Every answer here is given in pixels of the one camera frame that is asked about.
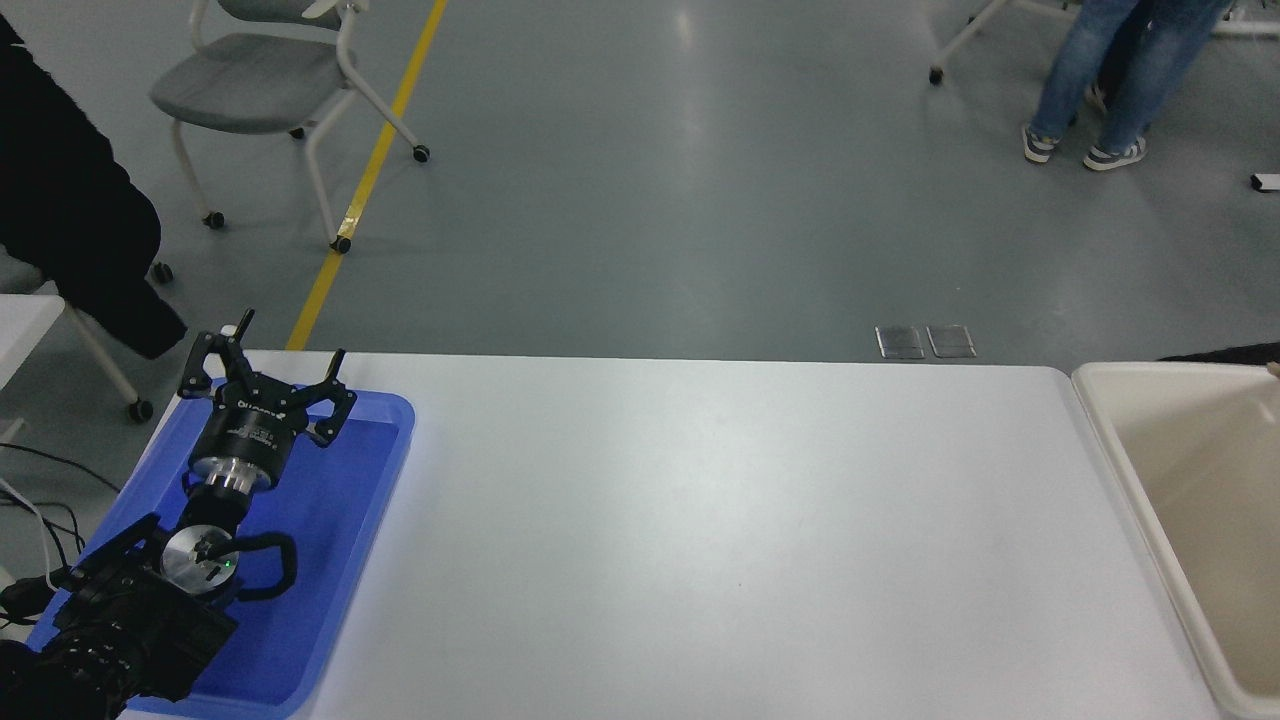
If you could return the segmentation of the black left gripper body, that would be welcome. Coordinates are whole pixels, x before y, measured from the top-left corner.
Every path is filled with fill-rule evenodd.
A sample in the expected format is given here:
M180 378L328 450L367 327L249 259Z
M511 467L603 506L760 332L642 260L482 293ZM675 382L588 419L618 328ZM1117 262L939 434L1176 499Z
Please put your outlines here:
M196 442L196 471L210 474L220 461L239 460L262 474L282 474L305 427L305 413L287 404L293 392L293 384L273 378L223 383Z

